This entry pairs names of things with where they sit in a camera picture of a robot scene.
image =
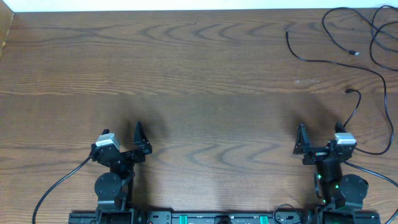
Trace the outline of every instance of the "cable connector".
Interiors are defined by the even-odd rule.
[[[335,131],[336,131],[336,133],[346,133],[347,132],[345,127],[343,126],[343,124],[341,124],[340,122],[336,123]]]
[[[350,51],[348,51],[348,53],[349,53],[350,55],[355,55],[355,56],[358,56],[358,55],[359,55],[359,52],[356,52],[355,50],[350,50]]]

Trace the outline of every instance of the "white wall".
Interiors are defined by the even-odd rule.
[[[378,7],[376,0],[3,0],[14,12]]]

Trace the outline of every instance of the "black cable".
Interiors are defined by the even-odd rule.
[[[391,127],[390,141],[388,142],[388,145],[387,145],[386,149],[383,150],[382,152],[367,152],[367,151],[364,151],[362,149],[358,149],[358,148],[356,148],[356,149],[358,151],[360,151],[360,152],[363,152],[363,153],[366,153],[366,154],[370,154],[370,155],[383,155],[384,153],[386,153],[390,149],[390,147],[392,145],[392,142],[394,140],[394,125],[392,124],[392,121],[391,121],[390,116],[388,114],[388,109],[387,109],[387,85],[386,85],[386,81],[385,81],[384,77],[382,75],[380,75],[379,73],[377,73],[377,72],[375,72],[373,70],[370,70],[368,68],[364,68],[364,67],[358,67],[358,66],[354,66],[354,65],[346,65],[346,64],[343,64],[343,63],[339,63],[339,62],[332,62],[332,61],[329,61],[329,60],[307,60],[305,58],[299,57],[298,55],[296,55],[293,52],[292,48],[290,47],[290,44],[289,44],[289,32],[286,31],[285,34],[286,34],[287,47],[289,48],[290,52],[294,55],[294,57],[296,57],[296,58],[298,58],[298,59],[300,59],[300,60],[302,60],[304,62],[332,63],[332,64],[340,65],[340,66],[343,66],[343,67],[357,68],[357,69],[360,69],[360,70],[365,70],[367,72],[371,72],[371,73],[373,73],[373,74],[375,74],[375,75],[377,75],[378,77],[381,78],[381,80],[383,82],[383,87],[384,87],[384,111],[386,112],[386,118],[387,118],[388,123],[390,124],[390,127]]]
[[[283,206],[290,206],[290,207],[292,207],[293,210],[299,215],[300,221],[298,221],[297,223],[293,223],[293,224],[299,224],[299,223],[302,222],[303,217],[301,216],[301,214],[299,213],[299,211],[298,211],[296,208],[294,208],[291,204],[282,204],[282,205],[279,205],[278,207],[276,207],[275,210],[274,210],[274,212],[272,212],[272,219],[274,220],[275,223],[281,224],[280,221],[276,220],[275,214],[276,214],[276,211],[278,211],[278,209],[280,209],[280,208],[283,207]]]
[[[347,162],[347,161],[343,161],[343,162],[344,162],[346,165],[350,166],[350,167],[354,167],[355,169],[359,169],[359,170],[361,170],[361,171],[364,171],[364,172],[367,172],[367,173],[369,173],[369,174],[375,175],[376,177],[380,177],[380,178],[382,178],[382,179],[384,179],[384,180],[386,180],[386,181],[388,181],[388,182],[394,184],[394,186],[398,187],[398,183],[397,183],[397,182],[395,182],[395,181],[393,181],[392,179],[386,177],[385,175],[378,174],[377,172],[374,172],[374,171],[365,169],[365,168],[363,168],[363,167],[357,166],[357,165],[352,164],[352,163]],[[395,219],[395,217],[396,217],[397,215],[398,215],[398,209],[397,209],[396,212],[390,217],[390,219],[388,219],[388,221],[386,222],[386,224],[390,224],[390,223]]]
[[[358,11],[355,10],[355,9],[348,8],[348,7],[337,7],[337,8],[334,8],[334,9],[330,9],[329,11],[327,11],[327,12],[325,13],[325,15],[323,15],[323,17],[322,17],[322,26],[323,26],[323,29],[325,30],[325,32],[329,35],[331,41],[333,41],[333,43],[334,43],[337,47],[339,47],[339,48],[341,48],[341,49],[347,51],[347,52],[348,52],[349,54],[351,54],[351,55],[359,55],[359,52],[357,52],[357,51],[355,51],[355,50],[348,50],[348,49],[344,48],[343,46],[341,46],[339,43],[337,43],[337,41],[333,38],[333,36],[330,34],[330,32],[328,31],[328,29],[326,28],[326,25],[325,25],[326,16],[327,16],[330,12],[332,12],[332,11],[344,9],[344,10],[349,10],[349,11],[355,12],[360,18],[362,18],[364,21],[366,21],[366,22],[371,26],[372,41],[371,41],[371,43],[370,43],[370,45],[369,45],[369,54],[370,54],[371,60],[372,60],[376,65],[378,65],[378,66],[380,66],[380,67],[382,67],[382,68],[385,68],[385,69],[387,69],[387,70],[391,70],[391,71],[394,71],[394,72],[398,72],[398,69],[390,68],[390,67],[387,67],[387,66],[385,66],[385,65],[381,65],[380,63],[378,63],[378,62],[373,58],[373,54],[372,54],[372,45],[373,45],[373,42],[377,43],[377,45],[380,46],[381,48],[383,48],[384,50],[387,50],[387,51],[390,51],[390,52],[398,53],[398,50],[394,50],[394,49],[391,49],[391,48],[389,48],[389,47],[386,47],[386,46],[382,45],[380,42],[378,42],[377,39],[376,39],[377,34],[378,34],[379,32],[381,32],[382,34],[384,34],[384,35],[386,35],[386,36],[388,36],[388,37],[390,37],[390,38],[392,38],[392,39],[394,39],[394,40],[398,40],[398,37],[395,37],[395,36],[393,36],[393,35],[390,35],[389,33],[384,32],[384,31],[381,30],[381,29],[382,29],[383,27],[385,27],[385,26],[398,23],[398,21],[395,21],[395,22],[388,22],[387,24],[384,24],[384,25],[380,26],[380,28],[378,28],[378,27],[376,27],[376,26],[374,25],[374,20],[375,20],[375,18],[376,18],[377,13],[380,11],[380,9],[382,9],[382,8],[384,8],[384,7],[389,7],[389,8],[391,8],[391,9],[393,9],[393,10],[395,10],[395,11],[398,12],[398,9],[397,9],[396,7],[384,5],[384,6],[379,7],[379,8],[376,10],[376,12],[373,14],[372,21],[369,21],[366,17],[364,17],[360,12],[358,12]]]
[[[39,210],[40,205],[43,203],[44,199],[46,198],[46,196],[59,184],[61,184],[64,180],[66,180],[68,177],[70,177],[71,175],[73,175],[75,172],[77,172],[78,170],[80,170],[80,168],[82,168],[89,160],[91,159],[91,156],[87,157],[87,159],[85,161],[83,161],[76,169],[72,170],[68,175],[66,175],[65,177],[62,177],[60,180],[57,181],[57,183],[55,183],[53,186],[51,186],[48,191],[46,191],[46,193],[42,196],[42,198],[39,200],[39,202],[37,203],[36,207],[35,207],[35,211],[33,212],[33,217],[32,217],[32,224],[36,224],[36,215],[37,215],[37,211]]]
[[[398,21],[395,21],[395,22],[388,22],[388,23],[384,24],[383,26],[380,26],[380,29],[378,29],[374,35],[372,34],[373,39],[371,40],[371,44],[369,45],[369,55],[370,55],[370,57],[371,57],[371,60],[372,60],[376,65],[378,65],[378,66],[380,66],[380,67],[382,67],[382,68],[384,68],[384,69],[393,71],[393,72],[398,72],[398,69],[390,68],[390,67],[387,67],[387,66],[385,66],[385,65],[382,65],[382,64],[380,64],[379,62],[377,62],[377,61],[374,59],[373,53],[372,53],[372,46],[373,46],[373,42],[377,42],[376,36],[377,36],[377,34],[380,32],[380,30],[383,29],[383,27],[388,26],[388,25],[391,25],[391,24],[396,24],[396,23],[398,23]]]
[[[355,112],[358,110],[359,104],[361,103],[361,98],[362,98],[362,94],[361,92],[359,92],[358,90],[353,90],[353,89],[348,89],[346,90],[346,93],[352,93],[352,92],[357,92],[359,94],[359,100],[358,103],[355,106],[355,109],[353,111],[353,113],[351,114],[351,116],[347,119],[347,121],[344,123],[343,128],[346,127],[346,125],[348,124],[348,122],[350,121],[350,119],[354,116]]]
[[[391,9],[393,9],[393,10],[395,10],[395,11],[398,12],[398,9],[397,9],[396,7],[394,7],[394,6],[389,6],[389,5],[383,5],[383,6],[379,7],[379,8],[376,10],[376,12],[374,12],[373,18],[372,18],[372,23],[371,23],[371,25],[372,25],[372,26],[371,26],[372,40],[375,41],[375,43],[377,43],[377,45],[380,46],[381,48],[383,48],[384,50],[398,53],[398,50],[394,50],[394,49],[391,49],[391,48],[389,48],[389,47],[386,47],[386,46],[380,44],[380,43],[376,40],[376,35],[377,35],[378,31],[380,31],[384,26],[390,24],[390,22],[387,23],[387,24],[384,24],[383,26],[381,26],[381,27],[378,28],[378,29],[376,28],[376,26],[374,26],[374,20],[375,20],[375,18],[376,18],[377,13],[380,11],[380,9],[382,9],[382,8],[384,8],[384,7],[389,7],[389,8],[391,8]],[[398,40],[397,37],[394,37],[394,36],[389,36],[389,37],[391,37],[391,38],[393,38],[393,39],[395,39],[395,40]]]

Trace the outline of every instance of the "green connector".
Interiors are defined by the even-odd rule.
[[[188,224],[188,215],[180,215],[180,224]]]
[[[260,216],[260,224],[269,224],[268,216],[265,215]]]

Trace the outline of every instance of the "wood grain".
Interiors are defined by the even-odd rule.
[[[370,17],[374,10],[361,10]],[[131,145],[142,121],[154,153],[135,167],[134,201],[174,210],[273,210],[317,203],[312,166],[292,155],[296,128],[314,144],[333,137],[358,96],[348,129],[359,146],[381,151],[389,128],[382,82],[364,71],[305,63],[336,60],[383,74],[389,113],[398,125],[398,76],[369,60],[369,27],[349,12],[326,10],[57,12],[15,16],[0,62],[0,222],[29,223],[35,204],[83,161],[103,128]],[[378,22],[397,20],[385,10]],[[396,32],[395,27],[387,30]],[[389,40],[381,36],[381,41]],[[398,57],[375,47],[380,63]],[[396,141],[383,156],[355,152],[352,163],[398,180]],[[343,166],[370,184],[364,209],[386,221],[398,204],[386,181]],[[94,210],[96,178],[89,162],[42,204],[39,223],[66,223],[72,210]]]
[[[8,8],[3,0],[0,0],[0,58],[2,49],[6,44],[8,32],[10,30],[14,13]]]

